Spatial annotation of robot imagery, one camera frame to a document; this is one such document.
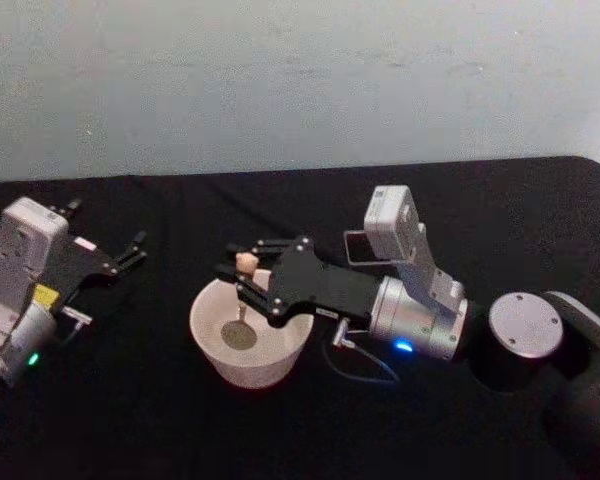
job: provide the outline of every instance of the black table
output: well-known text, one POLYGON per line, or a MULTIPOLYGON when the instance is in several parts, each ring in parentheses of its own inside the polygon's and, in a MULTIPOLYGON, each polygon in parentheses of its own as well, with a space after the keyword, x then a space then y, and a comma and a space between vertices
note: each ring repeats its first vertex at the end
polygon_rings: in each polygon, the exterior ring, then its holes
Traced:
POLYGON ((193 343, 189 308, 226 243, 307 233, 344 264, 342 231, 361 226, 377 184, 411 187, 469 298, 555 289, 600 314, 600 165, 582 158, 0 184, 0 211, 79 196, 77 234, 115 253, 146 229, 151 255, 85 292, 92 326, 2 404, 0 478, 572 478, 538 423, 563 382, 551 369, 500 396, 465 365, 372 343, 403 383, 358 384, 325 364, 321 324, 287 379, 248 392, 193 343))

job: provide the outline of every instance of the metal bracket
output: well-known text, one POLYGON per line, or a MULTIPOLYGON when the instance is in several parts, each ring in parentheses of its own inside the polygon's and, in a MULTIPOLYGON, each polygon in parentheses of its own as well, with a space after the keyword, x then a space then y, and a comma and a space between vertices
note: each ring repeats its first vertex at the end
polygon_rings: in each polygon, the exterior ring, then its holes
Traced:
POLYGON ((347 338, 347 333, 349 333, 349 319, 343 318, 338 323, 331 345, 336 348, 355 348, 356 344, 347 338))
POLYGON ((351 265, 396 268, 408 294, 444 317, 455 318, 464 300, 464 287, 439 269, 420 223, 415 202, 407 186, 375 188, 364 218, 364 231, 345 232, 351 265), (352 258, 364 243, 370 250, 361 260, 352 258))

